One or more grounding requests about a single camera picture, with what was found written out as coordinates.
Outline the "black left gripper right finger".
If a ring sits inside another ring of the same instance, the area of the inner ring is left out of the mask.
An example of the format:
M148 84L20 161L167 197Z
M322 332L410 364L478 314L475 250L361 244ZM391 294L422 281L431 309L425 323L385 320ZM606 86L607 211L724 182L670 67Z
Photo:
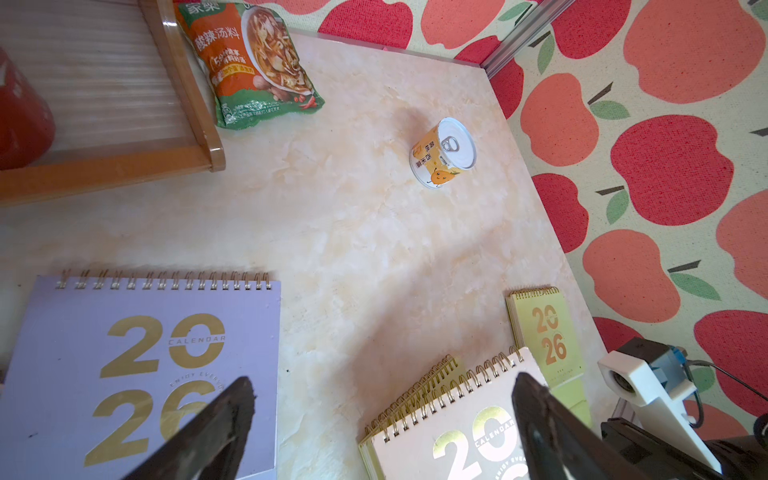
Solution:
M532 375L517 375L512 405L532 479L645 479Z

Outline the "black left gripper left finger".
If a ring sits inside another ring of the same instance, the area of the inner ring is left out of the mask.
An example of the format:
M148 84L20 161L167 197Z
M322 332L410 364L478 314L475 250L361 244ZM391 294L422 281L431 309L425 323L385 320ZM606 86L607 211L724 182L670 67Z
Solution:
M237 378L128 479L234 479L255 412L253 385Z

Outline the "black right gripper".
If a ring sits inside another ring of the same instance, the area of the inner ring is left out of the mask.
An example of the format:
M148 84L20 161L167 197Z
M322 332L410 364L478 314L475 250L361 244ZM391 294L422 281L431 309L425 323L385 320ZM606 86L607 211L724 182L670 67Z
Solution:
M601 424L603 442L651 479L765 479L767 449L752 436L708 440L721 472L622 418Z

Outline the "pink calendar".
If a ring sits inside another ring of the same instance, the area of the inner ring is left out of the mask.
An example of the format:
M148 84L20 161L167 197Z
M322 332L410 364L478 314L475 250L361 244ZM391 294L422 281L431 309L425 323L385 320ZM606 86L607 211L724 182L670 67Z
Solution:
M512 347L396 406L359 445L368 477L528 479L512 404L521 373L546 383L530 350Z

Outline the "green calendar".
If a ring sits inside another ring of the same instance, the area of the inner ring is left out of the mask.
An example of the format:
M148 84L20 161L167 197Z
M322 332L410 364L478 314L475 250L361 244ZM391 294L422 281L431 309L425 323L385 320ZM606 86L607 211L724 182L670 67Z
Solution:
M407 430L409 426L405 419L413 415L421 419L420 411L429 408L430 401L437 398L441 388L448 389L449 383L458 381L463 373L464 364L451 355L446 355L365 426L364 437L359 442L358 449L370 479L383 479L381 467L374 455L372 439L379 433L385 433L392 424Z
M591 428L585 362L564 295L556 287L517 290L506 305L515 344L530 350L551 394Z

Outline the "purple calendar centre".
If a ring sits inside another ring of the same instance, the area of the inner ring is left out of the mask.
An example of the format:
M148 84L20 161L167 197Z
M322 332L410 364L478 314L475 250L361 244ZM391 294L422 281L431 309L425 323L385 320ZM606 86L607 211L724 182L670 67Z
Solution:
M119 479L239 377L238 477L277 475L281 285L237 273L41 276L1 394L5 479Z

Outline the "small yellow pull-tab can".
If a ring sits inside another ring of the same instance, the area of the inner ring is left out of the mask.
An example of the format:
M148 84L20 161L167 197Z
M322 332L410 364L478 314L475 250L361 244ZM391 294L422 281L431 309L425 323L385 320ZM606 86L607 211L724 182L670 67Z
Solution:
M457 119L445 117L410 150L409 165L425 187L439 189L474 168L477 149L468 129Z

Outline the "wooden three-tier shelf rack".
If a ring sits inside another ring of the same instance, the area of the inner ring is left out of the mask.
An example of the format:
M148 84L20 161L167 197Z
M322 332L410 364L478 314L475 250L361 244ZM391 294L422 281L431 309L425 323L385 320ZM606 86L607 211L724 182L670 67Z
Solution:
M1 49L47 102L50 149L1 169L5 206L225 168L171 1L5 1Z

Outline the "red soda can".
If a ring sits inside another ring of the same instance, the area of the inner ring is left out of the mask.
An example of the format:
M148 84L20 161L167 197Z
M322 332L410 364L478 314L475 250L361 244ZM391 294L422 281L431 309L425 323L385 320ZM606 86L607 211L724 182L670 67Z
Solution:
M56 134L47 102L1 49L1 169L23 168L42 157Z

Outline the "green orange snack packet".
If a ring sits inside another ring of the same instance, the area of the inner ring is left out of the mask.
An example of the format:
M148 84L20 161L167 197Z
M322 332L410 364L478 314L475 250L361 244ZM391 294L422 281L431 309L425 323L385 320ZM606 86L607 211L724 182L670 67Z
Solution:
M219 1L176 2L173 7L208 77L219 127L242 130L324 106L285 22L273 10Z

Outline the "right aluminium corner post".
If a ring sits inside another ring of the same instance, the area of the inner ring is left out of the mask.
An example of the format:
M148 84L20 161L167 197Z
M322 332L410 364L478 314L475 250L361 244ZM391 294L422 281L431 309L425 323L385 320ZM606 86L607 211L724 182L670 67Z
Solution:
M515 55L535 37L543 34L551 23L571 7L574 0L540 1L516 20L512 31L481 63L488 78L493 78Z

